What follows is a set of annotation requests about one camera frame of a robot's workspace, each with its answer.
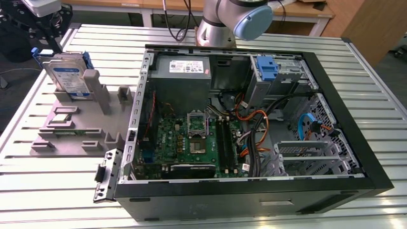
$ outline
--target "power supply label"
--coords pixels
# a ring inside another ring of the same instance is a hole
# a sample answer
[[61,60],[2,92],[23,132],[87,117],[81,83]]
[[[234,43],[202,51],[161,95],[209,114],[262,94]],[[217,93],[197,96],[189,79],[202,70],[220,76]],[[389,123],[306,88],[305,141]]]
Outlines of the power supply label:
[[203,73],[205,72],[203,61],[171,61],[170,72],[171,73]]
[[54,68],[58,81],[71,96],[77,99],[86,99],[90,89],[82,80],[82,72],[78,68]]

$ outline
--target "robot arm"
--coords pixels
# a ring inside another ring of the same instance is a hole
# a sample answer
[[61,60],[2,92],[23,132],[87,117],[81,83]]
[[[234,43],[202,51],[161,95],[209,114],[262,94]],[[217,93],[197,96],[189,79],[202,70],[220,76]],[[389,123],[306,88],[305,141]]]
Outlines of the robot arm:
[[0,28],[47,40],[55,53],[63,52],[55,39],[67,32],[71,18],[73,6],[59,0],[0,0]]
[[268,0],[206,0],[197,40],[201,46],[234,47],[236,36],[250,41],[268,30],[273,10]]

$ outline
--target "slotted metal table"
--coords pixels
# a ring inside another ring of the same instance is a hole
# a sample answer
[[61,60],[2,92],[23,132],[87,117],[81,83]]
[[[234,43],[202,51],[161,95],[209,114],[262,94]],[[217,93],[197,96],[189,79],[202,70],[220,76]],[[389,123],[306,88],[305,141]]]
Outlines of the slotted metal table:
[[[190,31],[183,45],[194,45]],[[238,47],[314,52],[345,100],[396,188],[325,214],[198,221],[137,222],[118,203],[94,204],[102,157],[33,157],[31,142],[55,102],[43,71],[0,137],[2,228],[396,228],[407,225],[407,112],[352,43],[338,38],[265,34]],[[89,51],[109,89],[134,89],[145,45],[177,45],[167,29],[82,25],[62,40]]]

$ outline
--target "table leg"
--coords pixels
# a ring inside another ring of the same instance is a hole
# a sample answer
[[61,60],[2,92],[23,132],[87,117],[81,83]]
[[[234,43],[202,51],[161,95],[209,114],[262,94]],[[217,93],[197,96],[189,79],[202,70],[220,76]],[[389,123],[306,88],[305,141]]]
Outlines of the table leg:
[[317,24],[313,27],[310,32],[310,36],[320,37],[326,29],[326,25],[329,24],[330,18],[321,18],[318,19]]
[[142,16],[143,16],[145,27],[153,27],[153,10],[142,9]]

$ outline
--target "motherboard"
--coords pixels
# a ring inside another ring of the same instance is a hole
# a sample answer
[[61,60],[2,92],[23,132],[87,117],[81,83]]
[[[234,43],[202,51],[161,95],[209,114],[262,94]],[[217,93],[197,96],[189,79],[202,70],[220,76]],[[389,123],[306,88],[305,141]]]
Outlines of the motherboard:
[[199,116],[195,113],[190,113],[183,118],[162,118],[157,148],[154,151],[143,150],[146,163],[137,165],[137,178],[248,176],[248,173],[240,169],[240,153],[233,143],[241,135],[238,121],[206,118],[205,115]]

